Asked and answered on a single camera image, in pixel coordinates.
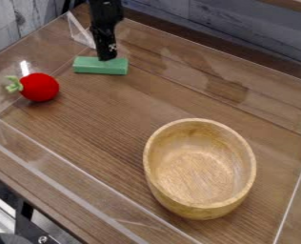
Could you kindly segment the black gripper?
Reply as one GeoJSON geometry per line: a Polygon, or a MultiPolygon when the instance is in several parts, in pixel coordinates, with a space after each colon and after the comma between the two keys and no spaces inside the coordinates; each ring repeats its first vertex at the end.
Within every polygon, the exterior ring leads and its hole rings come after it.
{"type": "Polygon", "coordinates": [[[97,44],[98,59],[109,61],[118,56],[114,28],[124,21],[122,0],[89,0],[90,31],[97,44]]]}

